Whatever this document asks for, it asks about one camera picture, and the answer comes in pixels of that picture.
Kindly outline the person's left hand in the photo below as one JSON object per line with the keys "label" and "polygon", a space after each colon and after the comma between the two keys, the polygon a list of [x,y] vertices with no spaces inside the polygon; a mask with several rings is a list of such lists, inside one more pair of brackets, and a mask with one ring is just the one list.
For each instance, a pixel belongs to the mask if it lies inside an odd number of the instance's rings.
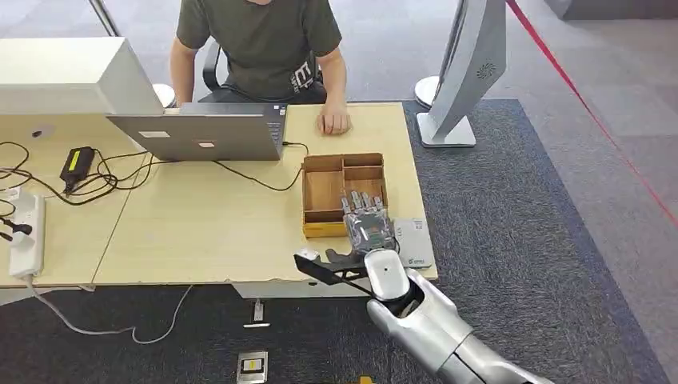
{"label": "person's left hand", "polygon": [[326,102],[316,120],[316,128],[324,135],[341,135],[352,128],[352,120],[345,102]]}

